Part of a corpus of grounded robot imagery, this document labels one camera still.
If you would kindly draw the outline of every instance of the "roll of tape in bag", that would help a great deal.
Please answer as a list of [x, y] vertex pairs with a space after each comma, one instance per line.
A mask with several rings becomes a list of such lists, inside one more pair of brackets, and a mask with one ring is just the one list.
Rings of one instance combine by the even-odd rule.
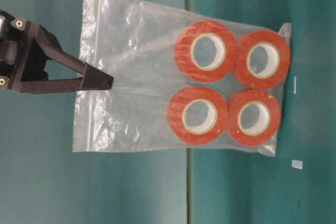
[[[265, 68], [256, 72], [250, 66], [251, 54], [262, 47], [267, 53]], [[252, 89], [269, 89], [279, 84], [287, 75], [290, 65], [290, 50], [286, 41], [273, 31], [255, 31], [243, 35], [237, 41], [237, 60], [234, 76]]]
[[[208, 106], [206, 120], [198, 126], [186, 123], [187, 109], [195, 102]], [[208, 144], [220, 136], [227, 122], [227, 105], [215, 90], [192, 86], [180, 90], [172, 98], [167, 109], [167, 120], [174, 133], [191, 145]]]
[[[277, 132], [281, 121], [281, 109], [277, 100], [268, 92], [239, 91], [233, 93], [227, 103], [229, 115], [227, 132], [239, 144], [257, 146], [268, 141]], [[247, 124], [244, 127], [243, 115], [250, 105], [259, 110], [258, 119], [253, 125]]]
[[[194, 47], [199, 39], [209, 38], [216, 47], [214, 61], [200, 66], [194, 57]], [[236, 61], [236, 42], [233, 33], [223, 24], [204, 20], [194, 23], [182, 32], [174, 46], [177, 66], [190, 78], [201, 82], [213, 82], [223, 78]]]

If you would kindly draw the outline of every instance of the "teal background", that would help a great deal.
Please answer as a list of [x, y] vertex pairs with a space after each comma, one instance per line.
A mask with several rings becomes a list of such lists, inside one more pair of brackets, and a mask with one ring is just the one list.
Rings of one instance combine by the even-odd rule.
[[[184, 7], [184, 0], [148, 1]], [[2, 9], [44, 25], [73, 55], [81, 4], [1, 0]], [[187, 0], [187, 7], [274, 30], [293, 23], [277, 157], [191, 150], [190, 223], [334, 223], [335, 0]], [[74, 94], [0, 90], [0, 222], [186, 223], [185, 150], [73, 154], [74, 101]]]
[[[191, 223], [335, 223], [336, 1], [187, 0], [187, 6], [274, 30], [293, 24], [277, 157], [191, 150]], [[292, 168], [292, 159], [302, 160], [303, 170]]]
[[[184, 0], [147, 0], [184, 8]], [[82, 0], [0, 0], [78, 55]], [[48, 66], [54, 77], [69, 75]], [[0, 223], [186, 223], [186, 150], [72, 153], [75, 94], [0, 90]]]

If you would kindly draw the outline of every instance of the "orange tape roll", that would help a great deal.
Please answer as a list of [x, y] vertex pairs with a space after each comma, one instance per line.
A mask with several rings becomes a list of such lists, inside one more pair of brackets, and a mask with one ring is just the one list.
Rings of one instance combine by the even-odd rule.
[[[210, 65], [201, 67], [194, 57], [194, 47], [197, 41], [204, 37], [212, 40], [217, 53]], [[223, 24], [213, 20], [194, 23], [180, 34], [174, 46], [177, 66], [187, 76], [200, 82], [213, 82], [223, 78], [233, 68], [236, 54], [233, 33]]]
[[[244, 90], [232, 94], [228, 101], [228, 134], [239, 144], [257, 146], [268, 141], [278, 130], [281, 109], [277, 100], [266, 91]], [[244, 128], [242, 116], [249, 105], [259, 109], [258, 121]]]
[[[263, 71], [256, 73], [250, 67], [251, 53], [258, 46], [265, 49], [268, 61]], [[269, 89], [279, 84], [287, 75], [290, 50], [286, 41], [273, 31], [255, 31], [243, 35], [237, 42], [237, 60], [234, 76], [252, 89]]]
[[[185, 122], [187, 109], [195, 102], [205, 102], [208, 106], [206, 120], [198, 126], [188, 126]], [[208, 144], [218, 138], [227, 122], [227, 105], [215, 90], [193, 86], [180, 90], [172, 98], [167, 109], [167, 120], [176, 136], [192, 145]]]

